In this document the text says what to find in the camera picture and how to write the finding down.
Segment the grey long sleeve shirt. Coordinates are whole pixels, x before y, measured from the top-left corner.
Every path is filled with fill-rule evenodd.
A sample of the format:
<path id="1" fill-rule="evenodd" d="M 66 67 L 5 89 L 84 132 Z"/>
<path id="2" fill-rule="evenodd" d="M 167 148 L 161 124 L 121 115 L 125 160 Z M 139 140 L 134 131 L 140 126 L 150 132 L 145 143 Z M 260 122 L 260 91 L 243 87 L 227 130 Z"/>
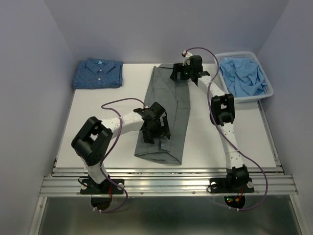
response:
<path id="1" fill-rule="evenodd" d="M 188 81 L 173 81 L 172 72 L 173 64 L 154 67 L 144 99 L 148 106 L 157 102 L 165 108 L 170 139 L 163 137 L 149 144 L 139 132 L 134 155 L 158 164 L 181 165 L 191 109 L 190 93 Z"/>

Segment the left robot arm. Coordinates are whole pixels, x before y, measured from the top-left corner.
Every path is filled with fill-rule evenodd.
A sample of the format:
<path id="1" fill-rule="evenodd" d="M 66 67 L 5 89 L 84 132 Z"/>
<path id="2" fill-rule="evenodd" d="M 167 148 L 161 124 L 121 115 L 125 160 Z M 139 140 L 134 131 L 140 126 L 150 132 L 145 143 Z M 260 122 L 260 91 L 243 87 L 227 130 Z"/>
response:
<path id="1" fill-rule="evenodd" d="M 137 108 L 116 118 L 90 117 L 74 137 L 71 146 L 82 159 L 92 179 L 92 187 L 98 193 L 105 192 L 109 187 L 109 175 L 103 161 L 110 153 L 108 147 L 111 140 L 117 142 L 121 135 L 132 131 L 140 131 L 143 142 L 148 144 L 154 144 L 163 137 L 170 139 L 165 108 L 154 102 L 150 107 Z"/>

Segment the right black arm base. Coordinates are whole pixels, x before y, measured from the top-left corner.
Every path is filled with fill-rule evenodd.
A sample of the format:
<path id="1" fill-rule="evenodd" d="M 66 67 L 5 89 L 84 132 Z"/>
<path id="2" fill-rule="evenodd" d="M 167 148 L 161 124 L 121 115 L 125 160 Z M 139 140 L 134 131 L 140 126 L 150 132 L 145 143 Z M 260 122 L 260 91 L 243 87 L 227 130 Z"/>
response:
<path id="1" fill-rule="evenodd" d="M 209 180 L 209 185 L 207 186 L 207 191 L 212 194 L 232 194 L 241 192 L 243 189 L 244 193 L 253 193 L 254 186 L 252 183 L 252 179 L 249 178 L 247 181 L 238 181 L 234 182 L 225 178 L 211 178 Z"/>

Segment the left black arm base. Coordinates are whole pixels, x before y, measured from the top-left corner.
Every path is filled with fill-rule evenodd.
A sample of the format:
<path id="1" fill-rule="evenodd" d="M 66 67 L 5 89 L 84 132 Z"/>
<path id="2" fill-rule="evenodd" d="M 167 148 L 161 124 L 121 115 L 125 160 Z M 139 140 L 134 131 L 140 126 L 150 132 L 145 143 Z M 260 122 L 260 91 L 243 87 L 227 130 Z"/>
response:
<path id="1" fill-rule="evenodd" d="M 81 185 L 80 193 L 82 195 L 122 195 L 124 193 L 121 188 L 108 180 L 97 184 L 89 177 L 81 177 L 78 179 L 78 183 Z"/>

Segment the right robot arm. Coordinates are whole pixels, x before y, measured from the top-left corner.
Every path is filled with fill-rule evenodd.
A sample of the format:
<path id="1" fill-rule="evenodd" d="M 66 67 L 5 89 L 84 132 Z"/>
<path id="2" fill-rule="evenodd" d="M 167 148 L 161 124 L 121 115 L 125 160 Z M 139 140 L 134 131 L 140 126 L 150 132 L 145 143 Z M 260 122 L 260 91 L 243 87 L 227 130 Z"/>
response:
<path id="1" fill-rule="evenodd" d="M 183 58 L 182 63 L 174 64 L 170 78 L 174 81 L 190 79 L 207 95 L 210 120 L 217 128 L 224 148 L 227 172 L 225 185 L 228 190 L 236 191 L 248 183 L 249 173 L 243 155 L 236 146 L 234 96 L 219 88 L 214 78 L 203 70 L 201 56 L 185 52 Z"/>

